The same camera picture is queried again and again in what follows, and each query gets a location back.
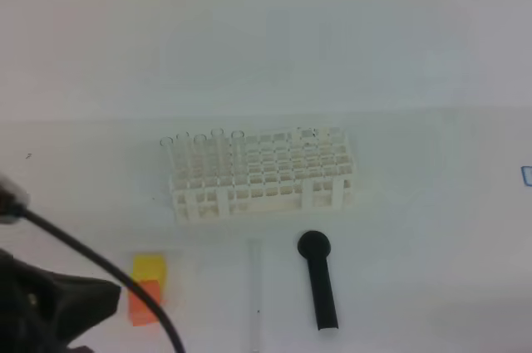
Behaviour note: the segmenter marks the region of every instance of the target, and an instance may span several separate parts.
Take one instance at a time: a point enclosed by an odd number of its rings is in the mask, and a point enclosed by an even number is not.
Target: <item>glass test tube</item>
[[[179,133],[175,137],[176,162],[178,167],[186,169],[192,168],[192,153],[190,152],[190,136],[187,132]]]
[[[229,161],[229,152],[224,129],[212,129],[210,134],[213,137],[214,150],[218,159],[218,175],[230,175],[231,163]]]
[[[166,153],[168,154],[168,159],[170,160],[170,164],[172,165],[172,169],[176,171],[177,165],[175,163],[174,157],[174,140],[171,137],[164,137],[160,139],[160,145],[161,147],[165,147]]]
[[[246,174],[248,163],[246,160],[246,140],[243,131],[237,130],[231,133],[231,148],[234,174]]]
[[[249,342],[251,353],[260,352],[262,311],[262,243],[253,239],[249,248]]]
[[[195,153],[201,158],[201,167],[204,177],[213,177],[214,171],[210,163],[209,144],[206,135],[196,135],[194,137]]]

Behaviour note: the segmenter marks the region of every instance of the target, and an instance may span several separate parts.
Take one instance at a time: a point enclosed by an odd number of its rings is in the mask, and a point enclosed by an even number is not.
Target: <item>white test tube rack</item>
[[[354,200],[355,163],[337,127],[161,140],[178,223],[245,213],[339,210]]]

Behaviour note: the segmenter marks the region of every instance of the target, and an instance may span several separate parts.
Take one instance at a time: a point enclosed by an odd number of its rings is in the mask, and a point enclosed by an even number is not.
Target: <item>black wire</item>
[[[18,214],[20,214],[21,217],[26,218],[30,223],[33,223],[39,228],[46,231],[47,233],[50,233],[53,237],[59,239],[60,241],[68,245],[70,248],[79,252],[81,255],[93,261],[95,264],[103,268],[106,272],[108,272],[114,278],[124,284],[127,289],[137,295],[139,299],[143,301],[144,304],[146,304],[146,306],[151,310],[151,312],[157,317],[159,323],[165,329],[166,334],[170,338],[170,342],[174,347],[175,353],[185,353],[185,348],[183,347],[183,343],[181,342],[180,336],[178,335],[177,330],[172,325],[172,321],[165,313],[165,311],[144,289],[142,289],[139,284],[133,281],[120,268],[109,262],[99,253],[96,253],[95,251],[90,249],[87,245],[81,243],[70,234],[65,233],[60,228],[54,226],[46,219],[42,218],[38,214],[35,214],[31,210],[26,208],[20,208]]]

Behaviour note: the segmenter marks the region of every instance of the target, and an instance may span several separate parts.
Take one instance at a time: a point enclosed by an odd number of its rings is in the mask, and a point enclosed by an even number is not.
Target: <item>white surface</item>
[[[0,0],[0,119],[530,105],[530,0]]]
[[[336,122],[355,146],[358,205],[338,216],[246,218],[177,228],[159,136]],[[517,353],[532,348],[532,223],[521,166],[527,110],[432,110],[327,117],[4,125],[0,168],[33,207],[120,265],[171,248],[169,307],[189,352],[249,351],[248,238],[263,241],[263,353]],[[340,330],[318,333],[298,235],[324,231]],[[59,272],[92,265],[21,223],[0,246]],[[156,327],[121,314],[81,343],[168,351]]]

